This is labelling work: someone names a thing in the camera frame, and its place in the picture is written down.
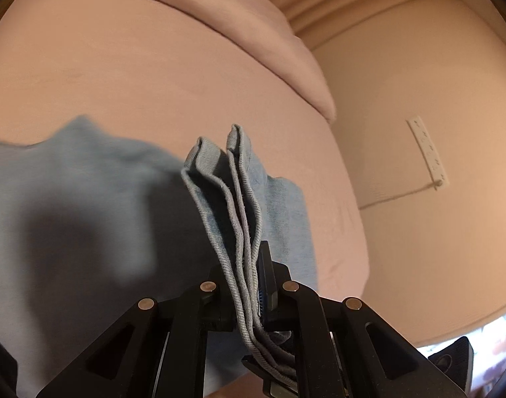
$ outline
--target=folded denim cloth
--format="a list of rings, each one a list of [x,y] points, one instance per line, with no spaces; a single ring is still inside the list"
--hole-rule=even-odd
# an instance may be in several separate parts
[[[227,278],[244,344],[265,370],[296,390],[293,355],[260,323],[256,261],[260,241],[267,240],[274,260],[287,264],[294,279],[316,287],[301,191],[266,174],[238,125],[227,138],[226,152],[199,138],[181,174]]]
[[[36,145],[0,143],[0,342],[19,364],[20,398],[35,397],[140,298],[175,298],[206,280],[216,247],[232,265],[237,256],[250,264],[267,239],[292,278],[315,287],[300,190],[266,175],[238,126],[229,139],[227,152],[201,140],[186,167],[85,117]],[[195,181],[188,189],[182,170]],[[201,217],[189,190],[199,190]],[[246,328],[257,313],[249,295]],[[247,351],[237,333],[209,334],[205,394],[244,373]]]

